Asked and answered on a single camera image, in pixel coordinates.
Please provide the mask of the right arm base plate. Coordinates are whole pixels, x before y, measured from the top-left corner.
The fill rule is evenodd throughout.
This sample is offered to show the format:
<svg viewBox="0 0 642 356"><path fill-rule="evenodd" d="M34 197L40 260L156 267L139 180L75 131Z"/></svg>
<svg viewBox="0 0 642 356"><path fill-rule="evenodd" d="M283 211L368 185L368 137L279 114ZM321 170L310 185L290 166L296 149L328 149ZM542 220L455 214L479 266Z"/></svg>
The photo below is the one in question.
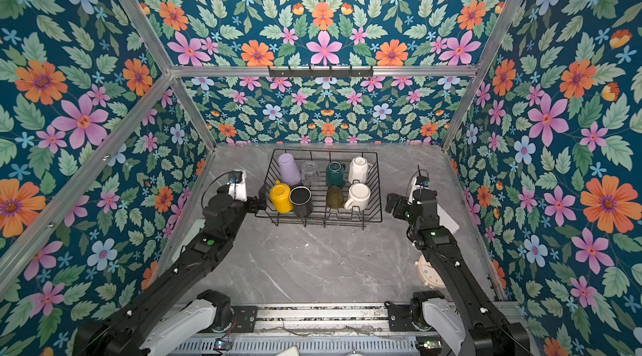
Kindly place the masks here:
<svg viewBox="0 0 642 356"><path fill-rule="evenodd" d="M435 331L421 316L418 307L412 304L384 302L391 332L430 332Z"/></svg>

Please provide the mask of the yellow mug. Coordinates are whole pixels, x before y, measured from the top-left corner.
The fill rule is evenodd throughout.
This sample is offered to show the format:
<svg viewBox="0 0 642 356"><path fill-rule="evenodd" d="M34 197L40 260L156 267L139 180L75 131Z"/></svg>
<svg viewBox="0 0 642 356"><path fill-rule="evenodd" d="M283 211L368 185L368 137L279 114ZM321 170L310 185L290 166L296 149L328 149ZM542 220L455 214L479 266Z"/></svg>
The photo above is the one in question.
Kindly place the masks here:
<svg viewBox="0 0 642 356"><path fill-rule="evenodd" d="M294 210L290 200L290 193L290 186L281 181L276 181L275 185L271 188L270 199L274 205L274 209L279 214L287 214Z"/></svg>

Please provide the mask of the green mug cream interior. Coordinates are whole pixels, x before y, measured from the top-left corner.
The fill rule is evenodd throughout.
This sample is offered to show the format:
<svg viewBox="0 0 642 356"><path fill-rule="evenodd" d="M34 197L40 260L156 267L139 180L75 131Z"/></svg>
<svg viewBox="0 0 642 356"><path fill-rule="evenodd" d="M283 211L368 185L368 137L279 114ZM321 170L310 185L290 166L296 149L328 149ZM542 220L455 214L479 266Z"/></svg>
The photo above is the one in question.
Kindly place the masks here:
<svg viewBox="0 0 642 356"><path fill-rule="evenodd" d="M339 187L343 189L345 186L345 165L338 161L331 161L326 168L326 184L327 187Z"/></svg>

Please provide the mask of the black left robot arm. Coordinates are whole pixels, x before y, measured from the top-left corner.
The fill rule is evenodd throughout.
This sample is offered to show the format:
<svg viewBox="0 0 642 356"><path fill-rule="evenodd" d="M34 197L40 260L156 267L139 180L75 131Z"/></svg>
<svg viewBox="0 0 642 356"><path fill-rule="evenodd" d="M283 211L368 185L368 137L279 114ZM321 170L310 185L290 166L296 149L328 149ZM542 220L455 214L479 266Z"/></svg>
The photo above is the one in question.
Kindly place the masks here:
<svg viewBox="0 0 642 356"><path fill-rule="evenodd" d="M147 355L143 347L165 314L232 250L246 215L267 208L266 188L245 202L219 189L203 209L205 226L178 259L146 290L107 319L91 319L77 332L73 355Z"/></svg>

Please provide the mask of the olive textured glass tumbler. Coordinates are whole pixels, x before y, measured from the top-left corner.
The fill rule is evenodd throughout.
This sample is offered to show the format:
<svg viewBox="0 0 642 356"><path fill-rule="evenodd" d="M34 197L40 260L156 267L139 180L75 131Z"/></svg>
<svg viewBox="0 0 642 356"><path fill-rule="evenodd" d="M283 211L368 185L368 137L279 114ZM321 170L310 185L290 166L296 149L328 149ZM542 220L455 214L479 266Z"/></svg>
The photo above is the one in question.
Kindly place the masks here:
<svg viewBox="0 0 642 356"><path fill-rule="evenodd" d="M329 187L326 193L326 207L339 210L344 206L344 194L338 186Z"/></svg>

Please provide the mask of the lilac plastic cup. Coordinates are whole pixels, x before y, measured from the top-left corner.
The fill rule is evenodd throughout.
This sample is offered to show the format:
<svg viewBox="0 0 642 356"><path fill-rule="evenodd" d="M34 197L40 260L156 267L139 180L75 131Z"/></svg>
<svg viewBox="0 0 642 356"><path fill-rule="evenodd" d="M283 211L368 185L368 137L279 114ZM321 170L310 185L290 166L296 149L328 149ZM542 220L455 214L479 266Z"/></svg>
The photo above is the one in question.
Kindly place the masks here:
<svg viewBox="0 0 642 356"><path fill-rule="evenodd" d="M284 153L277 159L281 182L289 186L299 185L302 180L301 171L291 153Z"/></svg>

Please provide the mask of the white mug red interior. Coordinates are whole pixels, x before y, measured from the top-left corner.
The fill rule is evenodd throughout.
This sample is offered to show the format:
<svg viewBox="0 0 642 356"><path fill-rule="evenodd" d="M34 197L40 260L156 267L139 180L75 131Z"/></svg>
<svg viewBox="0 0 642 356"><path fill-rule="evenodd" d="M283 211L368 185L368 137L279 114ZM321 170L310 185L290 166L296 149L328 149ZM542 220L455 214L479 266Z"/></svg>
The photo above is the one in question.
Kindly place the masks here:
<svg viewBox="0 0 642 356"><path fill-rule="evenodd" d="M350 186L344 209L352 212L364 212L369 204L371 191L366 184L354 183Z"/></svg>

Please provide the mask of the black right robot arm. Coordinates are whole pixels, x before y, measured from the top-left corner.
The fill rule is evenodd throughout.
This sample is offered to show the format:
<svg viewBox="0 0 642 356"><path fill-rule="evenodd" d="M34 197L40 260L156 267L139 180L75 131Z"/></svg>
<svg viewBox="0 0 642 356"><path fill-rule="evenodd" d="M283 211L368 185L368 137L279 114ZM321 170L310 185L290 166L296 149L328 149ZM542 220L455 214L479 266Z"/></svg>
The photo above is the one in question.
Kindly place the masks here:
<svg viewBox="0 0 642 356"><path fill-rule="evenodd" d="M420 346L421 355L530 355L525 327L511 323L485 294L461 254L451 232L440 224L437 192L416 189L412 198L390 193L386 212L408 222L406 236L436 270L455 309L431 292L418 292L411 302L416 324L425 324L441 337L441 347Z"/></svg>

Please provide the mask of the clear drinking glass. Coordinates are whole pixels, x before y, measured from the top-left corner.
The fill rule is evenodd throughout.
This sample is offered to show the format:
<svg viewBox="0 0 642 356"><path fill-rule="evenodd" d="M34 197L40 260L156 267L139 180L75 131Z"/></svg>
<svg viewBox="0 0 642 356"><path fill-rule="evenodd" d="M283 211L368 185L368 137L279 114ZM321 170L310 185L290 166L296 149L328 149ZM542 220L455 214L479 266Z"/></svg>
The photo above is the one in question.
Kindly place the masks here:
<svg viewBox="0 0 642 356"><path fill-rule="evenodd" d="M302 177L303 184L306 187L312 187L315 182L319 180L319 166L316 162L312 160L306 160L302 164Z"/></svg>

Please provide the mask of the black mug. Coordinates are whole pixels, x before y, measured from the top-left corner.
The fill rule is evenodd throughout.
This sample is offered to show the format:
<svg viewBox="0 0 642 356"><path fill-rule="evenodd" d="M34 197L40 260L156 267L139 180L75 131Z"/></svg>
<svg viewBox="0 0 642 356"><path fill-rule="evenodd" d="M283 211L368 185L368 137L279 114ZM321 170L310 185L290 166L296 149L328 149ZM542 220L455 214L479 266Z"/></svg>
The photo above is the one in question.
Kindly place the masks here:
<svg viewBox="0 0 642 356"><path fill-rule="evenodd" d="M299 218L307 218L313 211L312 192L308 187L294 187L289 194L294 214Z"/></svg>

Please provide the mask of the white ceramic mug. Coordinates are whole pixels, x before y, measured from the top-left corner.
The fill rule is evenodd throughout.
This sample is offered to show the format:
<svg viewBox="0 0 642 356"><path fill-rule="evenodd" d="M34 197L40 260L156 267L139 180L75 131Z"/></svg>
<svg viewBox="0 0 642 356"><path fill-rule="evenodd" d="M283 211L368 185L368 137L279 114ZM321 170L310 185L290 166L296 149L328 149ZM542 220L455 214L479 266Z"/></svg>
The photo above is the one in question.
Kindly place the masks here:
<svg viewBox="0 0 642 356"><path fill-rule="evenodd" d="M351 185L355 183L365 184L370 164L366 158L362 156L354 157L349 165L348 181Z"/></svg>

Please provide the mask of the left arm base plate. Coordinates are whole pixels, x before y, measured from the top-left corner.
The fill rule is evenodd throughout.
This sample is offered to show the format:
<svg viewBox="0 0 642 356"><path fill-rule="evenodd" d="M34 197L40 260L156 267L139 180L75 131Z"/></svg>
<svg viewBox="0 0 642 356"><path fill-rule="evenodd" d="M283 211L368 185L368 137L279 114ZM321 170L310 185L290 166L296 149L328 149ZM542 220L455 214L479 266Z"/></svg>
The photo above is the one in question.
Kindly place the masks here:
<svg viewBox="0 0 642 356"><path fill-rule="evenodd" d="M231 307L232 310L232 327L231 334L251 334L254 332L257 323L257 306L240 306Z"/></svg>

